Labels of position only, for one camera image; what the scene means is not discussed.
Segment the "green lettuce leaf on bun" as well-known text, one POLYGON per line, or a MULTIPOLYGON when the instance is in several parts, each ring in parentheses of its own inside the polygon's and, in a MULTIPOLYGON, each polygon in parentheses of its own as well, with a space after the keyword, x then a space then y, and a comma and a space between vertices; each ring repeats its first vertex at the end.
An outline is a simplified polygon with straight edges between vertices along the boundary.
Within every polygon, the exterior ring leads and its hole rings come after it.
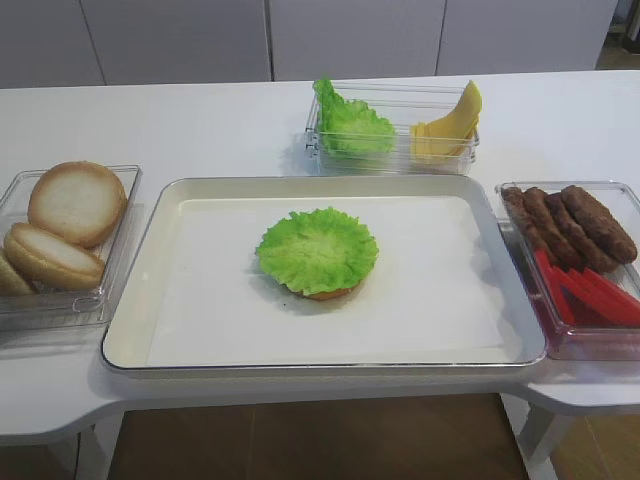
POLYGON ((378 253, 368 227, 333 207, 291 212, 266 230, 256 248, 265 274, 306 297, 356 287, 378 253))

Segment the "green lettuce leaves in container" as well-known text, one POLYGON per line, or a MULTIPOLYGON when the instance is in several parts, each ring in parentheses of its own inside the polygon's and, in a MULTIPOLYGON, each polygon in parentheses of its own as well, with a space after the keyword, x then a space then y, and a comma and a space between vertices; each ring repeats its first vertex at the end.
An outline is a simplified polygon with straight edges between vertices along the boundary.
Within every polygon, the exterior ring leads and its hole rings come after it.
POLYGON ((362 100, 346 100, 328 78, 313 84, 319 103, 318 129, 327 152, 337 157, 389 153, 395 146, 392 123, 362 100))

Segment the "clear lettuce cheese container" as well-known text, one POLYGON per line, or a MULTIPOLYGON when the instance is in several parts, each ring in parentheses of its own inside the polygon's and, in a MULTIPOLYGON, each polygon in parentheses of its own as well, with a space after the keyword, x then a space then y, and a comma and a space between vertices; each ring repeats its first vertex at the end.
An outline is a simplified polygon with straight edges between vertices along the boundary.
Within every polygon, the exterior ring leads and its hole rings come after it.
POLYGON ((388 119, 395 129, 395 146, 389 153, 359 157, 337 157, 329 154, 318 129, 319 103, 314 91, 313 103, 307 120, 306 150, 314 158, 318 172, 337 174, 413 174, 413 173, 468 173, 476 160, 479 144, 475 130, 464 151, 447 161, 426 163, 410 154, 410 127, 444 117, 458 103, 463 89, 435 86, 384 85, 350 82, 332 82, 336 92, 346 100, 362 100, 380 117, 388 119))

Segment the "yellow cheese slices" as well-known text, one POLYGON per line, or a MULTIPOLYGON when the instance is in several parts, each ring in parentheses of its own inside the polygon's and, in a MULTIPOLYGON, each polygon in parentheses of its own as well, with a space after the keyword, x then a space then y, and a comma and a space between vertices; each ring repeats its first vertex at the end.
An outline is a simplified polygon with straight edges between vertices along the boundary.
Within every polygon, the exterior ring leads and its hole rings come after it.
POLYGON ((482 111, 482 96, 470 80, 456 106, 444 117, 410 127, 410 154, 426 163, 447 161, 469 145, 482 111))

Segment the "bottom burger bun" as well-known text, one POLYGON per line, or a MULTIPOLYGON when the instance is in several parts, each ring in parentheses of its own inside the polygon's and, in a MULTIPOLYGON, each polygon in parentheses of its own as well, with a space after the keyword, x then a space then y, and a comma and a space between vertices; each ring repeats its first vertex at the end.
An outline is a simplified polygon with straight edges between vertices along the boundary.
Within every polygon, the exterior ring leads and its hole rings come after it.
POLYGON ((340 298, 345 295, 348 295, 349 293, 354 291, 357 287, 358 287, 358 284, 356 284, 353 287, 341 288, 333 291, 318 292, 313 294, 305 294, 302 291, 293 291, 293 294, 301 298, 306 298, 314 301, 328 301, 328 300, 332 300, 332 299, 336 299, 336 298, 340 298))

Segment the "white metal baking tray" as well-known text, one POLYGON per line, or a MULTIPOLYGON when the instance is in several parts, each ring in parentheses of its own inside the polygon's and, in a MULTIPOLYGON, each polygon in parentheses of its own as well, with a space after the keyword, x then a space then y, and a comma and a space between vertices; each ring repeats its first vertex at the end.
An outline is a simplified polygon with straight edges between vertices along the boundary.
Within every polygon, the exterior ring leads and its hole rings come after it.
POLYGON ((102 344, 104 360, 123 372, 204 370, 214 373, 246 370, 346 370, 369 368, 523 367, 538 362, 546 341, 536 313, 502 238, 497 219, 483 188, 458 175, 191 178, 167 185, 150 217, 129 272, 124 291, 102 344), (171 255, 179 234, 179 209, 188 201, 322 199, 326 207, 340 198, 458 198, 472 213, 491 269, 484 281, 500 289, 504 308, 500 331, 507 357, 501 362, 397 362, 311 365, 152 366, 148 362, 159 311, 164 302, 171 255))

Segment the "white parchment paper sheet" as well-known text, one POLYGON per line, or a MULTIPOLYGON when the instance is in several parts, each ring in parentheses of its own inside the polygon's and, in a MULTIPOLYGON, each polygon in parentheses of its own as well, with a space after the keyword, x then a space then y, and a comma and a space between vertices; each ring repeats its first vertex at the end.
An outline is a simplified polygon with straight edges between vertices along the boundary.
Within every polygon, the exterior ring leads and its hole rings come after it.
POLYGON ((350 294, 316 302, 258 266, 266 229, 322 199, 188 201, 179 209, 152 366, 501 362, 504 299, 468 204, 340 198, 379 254, 350 294))

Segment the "large upright bun half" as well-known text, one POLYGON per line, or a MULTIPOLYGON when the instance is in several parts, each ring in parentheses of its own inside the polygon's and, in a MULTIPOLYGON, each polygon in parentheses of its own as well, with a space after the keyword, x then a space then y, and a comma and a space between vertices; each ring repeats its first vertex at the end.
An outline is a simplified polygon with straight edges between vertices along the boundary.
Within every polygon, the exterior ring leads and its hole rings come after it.
POLYGON ((65 162, 46 171, 34 186, 29 223, 83 248, 105 241, 127 204, 121 180, 92 162, 65 162))

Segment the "brown meat patties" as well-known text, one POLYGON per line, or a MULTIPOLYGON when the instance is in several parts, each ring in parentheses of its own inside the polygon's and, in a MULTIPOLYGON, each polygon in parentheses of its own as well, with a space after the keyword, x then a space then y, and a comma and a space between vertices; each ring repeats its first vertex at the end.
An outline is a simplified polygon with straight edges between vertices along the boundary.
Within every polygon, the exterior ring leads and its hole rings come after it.
POLYGON ((611 211, 575 184, 555 193, 537 186, 500 190, 510 219, 534 252, 567 272, 612 273, 638 256, 636 243, 611 211))

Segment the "clear patty tomato container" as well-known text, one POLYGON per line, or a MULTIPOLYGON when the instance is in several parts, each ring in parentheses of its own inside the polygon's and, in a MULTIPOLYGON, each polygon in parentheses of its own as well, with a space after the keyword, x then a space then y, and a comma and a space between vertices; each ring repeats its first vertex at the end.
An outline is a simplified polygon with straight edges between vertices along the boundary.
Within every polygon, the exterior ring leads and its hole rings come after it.
POLYGON ((622 265, 612 273, 597 273, 639 300, 639 200, 632 190, 616 182, 509 182, 497 186, 504 209, 504 224, 511 241, 518 245, 515 261, 530 292, 532 302, 541 307, 541 324, 548 338, 548 352, 555 359, 573 360, 636 360, 639 357, 639 328, 584 328, 571 327, 560 321, 559 314, 544 286, 537 267, 534 251, 510 219, 500 190, 517 186, 526 190, 537 186, 548 193, 555 193, 569 185, 587 190, 604 204, 636 243, 638 256, 628 265, 622 265))

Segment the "clear bun container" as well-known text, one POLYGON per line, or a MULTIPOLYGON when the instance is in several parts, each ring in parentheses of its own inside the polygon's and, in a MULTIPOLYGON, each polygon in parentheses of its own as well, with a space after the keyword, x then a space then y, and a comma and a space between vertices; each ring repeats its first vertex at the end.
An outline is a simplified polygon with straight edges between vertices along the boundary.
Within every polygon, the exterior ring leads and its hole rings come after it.
POLYGON ((122 283, 120 275, 127 257, 134 249, 132 231, 136 226, 135 198, 142 177, 137 165, 117 165, 109 168, 122 182, 127 204, 114 232, 93 252, 105 262, 105 271, 98 286, 92 290, 68 291, 47 286, 38 281, 32 285, 35 293, 21 297, 1 297, 1 330, 21 331, 95 325, 104 322, 103 311, 116 296, 122 283))

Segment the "red tomato slices stack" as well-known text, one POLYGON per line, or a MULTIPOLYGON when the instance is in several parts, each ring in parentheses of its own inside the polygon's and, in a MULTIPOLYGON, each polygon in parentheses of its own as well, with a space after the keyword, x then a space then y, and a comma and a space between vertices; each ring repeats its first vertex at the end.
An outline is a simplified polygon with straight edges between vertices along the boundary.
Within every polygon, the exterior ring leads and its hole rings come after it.
POLYGON ((552 265, 546 252, 534 258, 559 314, 571 327, 639 328, 639 300, 590 268, 568 272, 552 265))

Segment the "middle bun half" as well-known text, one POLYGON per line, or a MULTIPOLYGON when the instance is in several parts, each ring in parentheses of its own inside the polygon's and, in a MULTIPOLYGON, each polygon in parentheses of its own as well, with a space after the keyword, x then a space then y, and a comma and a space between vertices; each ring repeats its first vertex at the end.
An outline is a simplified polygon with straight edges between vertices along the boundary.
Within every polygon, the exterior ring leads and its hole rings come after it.
POLYGON ((14 223, 3 247, 9 262, 31 280, 69 290, 91 290, 105 264, 92 252, 28 223, 14 223))

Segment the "leftmost bun half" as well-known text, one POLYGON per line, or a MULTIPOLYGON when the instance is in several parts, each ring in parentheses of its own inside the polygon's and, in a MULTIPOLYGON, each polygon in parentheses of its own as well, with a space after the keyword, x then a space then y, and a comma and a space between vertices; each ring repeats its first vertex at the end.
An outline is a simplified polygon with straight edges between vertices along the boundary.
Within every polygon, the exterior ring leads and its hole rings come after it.
POLYGON ((0 292, 2 296, 26 296, 36 293, 33 285, 25 280, 7 259, 4 249, 0 254, 0 292))

